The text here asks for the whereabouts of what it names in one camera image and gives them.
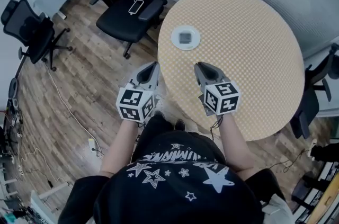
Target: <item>laminate flooring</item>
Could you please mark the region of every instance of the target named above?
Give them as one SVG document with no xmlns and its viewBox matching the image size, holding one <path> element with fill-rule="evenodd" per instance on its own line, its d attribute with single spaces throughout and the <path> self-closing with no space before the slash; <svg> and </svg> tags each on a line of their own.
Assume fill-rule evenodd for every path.
<svg viewBox="0 0 339 224">
<path fill-rule="evenodd" d="M 98 139 L 105 153 L 121 122 L 115 108 L 119 88 L 137 67 L 157 59 L 157 48 L 142 39 L 132 46 L 131 58 L 125 60 L 122 53 L 126 43 L 106 35 L 95 25 L 106 10 L 106 5 L 98 2 L 90 6 L 89 1 L 68 0 L 61 9 L 67 18 L 62 20 L 58 15 L 53 18 L 57 32 L 66 27 L 71 29 L 63 36 L 61 44 L 73 46 L 74 49 L 72 52 L 56 53 L 54 65 L 57 71 L 50 74 L 76 119 Z M 171 2 L 168 4 L 163 15 L 172 5 Z M 160 27 L 149 30 L 150 36 L 156 41 L 159 30 Z M 210 136 L 207 130 L 201 129 L 176 106 L 166 92 L 162 76 L 158 92 L 158 107 L 166 118 L 172 122 L 183 118 L 189 130 Z M 19 182 L 11 187 L 19 192 L 25 204 L 29 204 L 31 190 L 41 194 L 50 189 L 47 178 L 54 186 L 63 180 L 72 185 L 77 179 L 93 175 L 99 170 L 101 159 L 90 152 L 89 134 L 60 100 L 44 63 L 33 65 L 29 59 L 26 60 L 19 75 L 18 98 L 24 121 L 23 137 L 19 139 L 19 160 L 23 157 L 26 161 L 20 161 L 25 171 L 23 176 L 18 174 L 17 166 L 13 167 L 12 176 L 17 177 Z M 312 136 L 324 145 L 329 139 L 332 123 L 330 119 L 315 119 L 310 128 Z M 264 168 L 288 159 L 294 160 L 303 149 L 308 149 L 310 141 L 296 139 L 290 127 L 286 126 L 280 133 L 248 142 L 248 145 L 258 167 Z M 218 137 L 216 143 L 221 145 Z M 30 155 L 36 148 L 40 151 Z M 45 156 L 51 172 L 40 152 Z M 272 170 L 289 206 L 294 208 L 295 204 L 290 199 L 296 183 L 308 171 L 318 174 L 322 163 L 312 162 L 305 153 L 284 173 L 285 165 L 276 165 Z M 49 197 L 45 203 L 59 215 L 69 193 L 70 189 L 65 188 Z"/>
</svg>

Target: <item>white coaster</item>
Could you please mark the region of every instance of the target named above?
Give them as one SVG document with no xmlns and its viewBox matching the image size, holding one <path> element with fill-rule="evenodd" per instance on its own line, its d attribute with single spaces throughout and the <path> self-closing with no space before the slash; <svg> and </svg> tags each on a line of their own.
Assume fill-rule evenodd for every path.
<svg viewBox="0 0 339 224">
<path fill-rule="evenodd" d="M 196 48 L 200 40 L 199 31 L 191 25 L 180 25 L 173 30 L 171 35 L 172 43 L 184 51 Z"/>
</svg>

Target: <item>black t-shirt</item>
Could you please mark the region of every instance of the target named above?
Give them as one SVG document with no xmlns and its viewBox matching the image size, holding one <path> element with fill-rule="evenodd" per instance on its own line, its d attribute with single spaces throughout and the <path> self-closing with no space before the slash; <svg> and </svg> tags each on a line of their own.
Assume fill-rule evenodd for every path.
<svg viewBox="0 0 339 224">
<path fill-rule="evenodd" d="M 276 193 L 268 169 L 245 182 L 197 134 L 164 133 L 112 178 L 75 182 L 59 223 L 262 223 L 260 201 Z"/>
</svg>

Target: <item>round table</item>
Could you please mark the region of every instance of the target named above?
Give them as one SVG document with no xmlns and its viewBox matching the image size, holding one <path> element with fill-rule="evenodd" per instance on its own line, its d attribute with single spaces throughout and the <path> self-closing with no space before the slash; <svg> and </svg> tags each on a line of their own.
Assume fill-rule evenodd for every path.
<svg viewBox="0 0 339 224">
<path fill-rule="evenodd" d="M 190 51 L 171 42 L 179 25 L 201 37 Z M 242 102 L 235 120 L 246 140 L 268 137 L 292 118 L 301 101 L 305 73 L 301 51 L 283 18 L 262 0 L 179 0 L 160 30 L 158 61 L 168 91 L 179 107 L 206 130 L 207 117 L 194 74 L 200 61 L 220 68 L 235 81 Z"/>
</svg>

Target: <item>white star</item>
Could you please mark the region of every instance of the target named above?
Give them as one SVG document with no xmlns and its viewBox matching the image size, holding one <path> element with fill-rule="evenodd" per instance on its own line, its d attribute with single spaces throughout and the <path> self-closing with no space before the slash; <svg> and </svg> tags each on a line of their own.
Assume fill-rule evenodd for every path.
<svg viewBox="0 0 339 224">
<path fill-rule="evenodd" d="M 228 181 L 225 179 L 225 175 L 228 172 L 228 167 L 224 167 L 222 170 L 220 170 L 218 173 L 215 173 L 214 171 L 210 170 L 209 168 L 204 167 L 203 168 L 208 176 L 208 180 L 202 182 L 203 184 L 211 184 L 213 185 L 214 189 L 217 191 L 217 193 L 221 193 L 222 187 L 225 186 L 232 186 L 234 185 L 234 182 Z"/>
<path fill-rule="evenodd" d="M 140 164 L 137 163 L 136 166 L 131 167 L 130 169 L 126 170 L 126 171 L 136 171 L 136 177 L 138 177 L 138 175 L 140 174 L 140 172 L 142 172 L 143 169 L 148 169 L 148 168 L 152 168 L 150 166 L 147 166 L 148 164 Z"/>
<path fill-rule="evenodd" d="M 181 169 L 181 171 L 179 172 L 179 174 L 181 174 L 182 177 L 185 177 L 185 176 L 190 176 L 189 175 L 189 170 L 188 169 Z"/>
<path fill-rule="evenodd" d="M 187 195 L 185 196 L 186 199 L 189 199 L 190 201 L 196 200 L 197 198 L 194 196 L 194 193 L 190 193 L 187 191 Z"/>
<path fill-rule="evenodd" d="M 154 188 L 157 188 L 158 182 L 166 180 L 159 175 L 159 171 L 160 169 L 157 169 L 154 172 L 144 171 L 147 177 L 143 180 L 142 183 L 150 183 Z"/>
<path fill-rule="evenodd" d="M 180 150 L 180 146 L 183 146 L 183 145 L 180 145 L 180 144 L 171 144 L 171 145 L 172 145 L 171 150 L 173 150 L 173 149 L 179 149 Z"/>
</svg>

